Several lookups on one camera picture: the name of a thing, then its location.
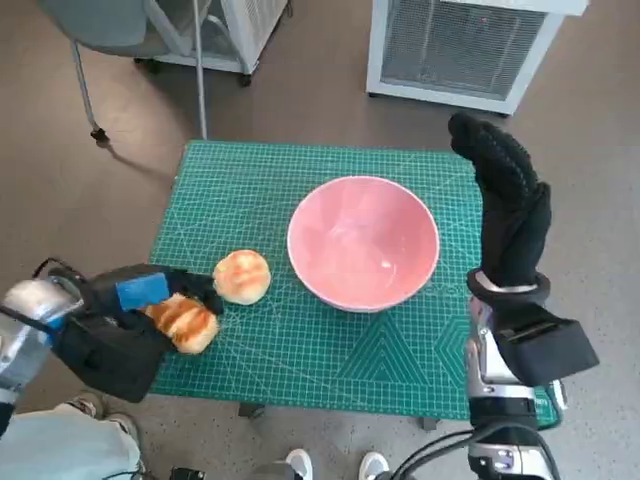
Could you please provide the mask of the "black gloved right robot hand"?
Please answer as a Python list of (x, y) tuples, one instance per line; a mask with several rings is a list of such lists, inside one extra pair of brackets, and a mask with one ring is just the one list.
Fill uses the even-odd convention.
[(470, 161), (482, 196), (480, 271), (498, 288), (532, 287), (551, 225), (551, 187), (511, 134), (466, 113), (448, 122), (451, 148)]

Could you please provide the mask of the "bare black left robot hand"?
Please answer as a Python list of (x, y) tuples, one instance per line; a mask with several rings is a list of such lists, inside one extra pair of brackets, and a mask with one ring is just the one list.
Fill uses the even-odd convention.
[(224, 313), (210, 276), (157, 264), (99, 274), (84, 283), (82, 295), (89, 310), (113, 320), (145, 319), (184, 354), (207, 348)]

